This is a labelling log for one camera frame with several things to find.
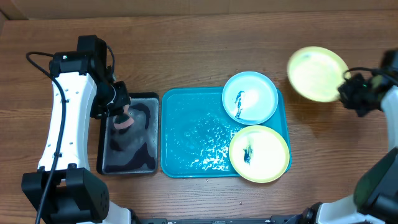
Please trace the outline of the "yellow plate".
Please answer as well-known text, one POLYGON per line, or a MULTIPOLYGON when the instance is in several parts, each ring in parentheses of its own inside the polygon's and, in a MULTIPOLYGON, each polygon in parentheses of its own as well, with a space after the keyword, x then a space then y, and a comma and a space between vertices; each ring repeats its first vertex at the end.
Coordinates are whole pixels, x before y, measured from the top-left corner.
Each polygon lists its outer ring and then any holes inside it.
POLYGON ((255 183, 269 183, 287 170, 290 151, 278 132, 255 125, 234 135, 229 144, 229 159, 241 177, 255 183))
POLYGON ((302 97, 321 103, 340 98, 338 87, 348 70, 345 61, 323 47, 304 47, 292 54, 287 64, 287 76, 293 89, 302 97))

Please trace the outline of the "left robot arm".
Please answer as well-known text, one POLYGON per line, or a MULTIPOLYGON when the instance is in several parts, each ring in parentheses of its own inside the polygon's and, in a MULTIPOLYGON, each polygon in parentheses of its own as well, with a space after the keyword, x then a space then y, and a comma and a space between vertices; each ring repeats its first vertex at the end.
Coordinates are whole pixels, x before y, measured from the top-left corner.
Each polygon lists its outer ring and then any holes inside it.
POLYGON ((50 56, 44 71, 53 85, 49 135, 37 170, 21 188, 36 209, 36 222, 137 223, 135 213, 113 203, 106 184, 90 172, 90 119, 122 115, 130 103, 124 82, 108 65, 111 47, 95 35, 79 37, 72 52, 50 56))

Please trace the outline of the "pink green sponge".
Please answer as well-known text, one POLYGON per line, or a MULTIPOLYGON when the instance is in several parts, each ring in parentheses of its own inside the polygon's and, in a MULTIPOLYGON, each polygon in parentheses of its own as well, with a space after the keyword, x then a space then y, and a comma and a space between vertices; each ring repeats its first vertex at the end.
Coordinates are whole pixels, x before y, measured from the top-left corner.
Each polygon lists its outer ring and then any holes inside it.
POLYGON ((129 114, 129 105, 123 107, 123 114, 114 118, 114 127, 117 130, 126 129, 134 123, 134 119, 129 114))

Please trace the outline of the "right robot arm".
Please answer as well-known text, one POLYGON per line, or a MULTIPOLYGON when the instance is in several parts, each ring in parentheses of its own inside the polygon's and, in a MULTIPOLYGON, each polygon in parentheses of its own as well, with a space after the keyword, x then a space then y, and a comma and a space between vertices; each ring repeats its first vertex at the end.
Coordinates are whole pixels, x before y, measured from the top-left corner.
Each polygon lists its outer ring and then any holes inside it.
POLYGON ((384 113, 389 149, 358 181, 353 195, 318 202, 288 223, 397 223, 397 50, 384 53, 379 68, 352 68, 338 87, 340 102, 359 117, 384 113))

